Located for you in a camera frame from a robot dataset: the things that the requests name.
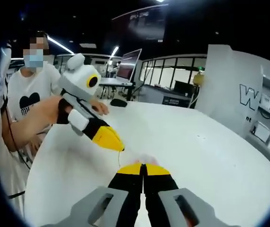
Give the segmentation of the person's left hand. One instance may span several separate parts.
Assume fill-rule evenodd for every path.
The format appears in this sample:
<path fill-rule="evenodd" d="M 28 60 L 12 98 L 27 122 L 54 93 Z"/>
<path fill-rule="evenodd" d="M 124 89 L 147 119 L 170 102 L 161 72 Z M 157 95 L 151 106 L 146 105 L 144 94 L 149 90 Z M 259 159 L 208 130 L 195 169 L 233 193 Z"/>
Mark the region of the person's left hand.
<path fill-rule="evenodd" d="M 91 100 L 90 105 L 99 115 L 107 115 L 109 113 L 108 107 L 102 102 Z"/>

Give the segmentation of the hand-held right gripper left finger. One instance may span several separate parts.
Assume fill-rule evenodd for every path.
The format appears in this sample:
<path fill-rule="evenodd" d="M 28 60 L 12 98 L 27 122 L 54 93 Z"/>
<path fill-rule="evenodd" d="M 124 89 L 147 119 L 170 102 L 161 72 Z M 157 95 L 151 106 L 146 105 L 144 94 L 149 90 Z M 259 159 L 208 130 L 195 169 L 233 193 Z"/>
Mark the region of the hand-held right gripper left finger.
<path fill-rule="evenodd" d="M 47 227 L 134 227 L 140 209 L 141 164 L 117 171 L 107 187 L 93 190 L 72 206 L 68 217 Z"/>

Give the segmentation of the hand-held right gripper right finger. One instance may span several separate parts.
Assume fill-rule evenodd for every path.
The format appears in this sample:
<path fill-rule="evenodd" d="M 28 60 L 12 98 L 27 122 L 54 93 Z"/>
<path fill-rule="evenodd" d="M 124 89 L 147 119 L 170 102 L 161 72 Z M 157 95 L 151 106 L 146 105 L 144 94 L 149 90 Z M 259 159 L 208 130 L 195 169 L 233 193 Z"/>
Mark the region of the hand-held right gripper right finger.
<path fill-rule="evenodd" d="M 144 164 L 145 207 L 152 227 L 228 227 L 214 208 L 187 188 L 179 188 L 165 168 Z"/>

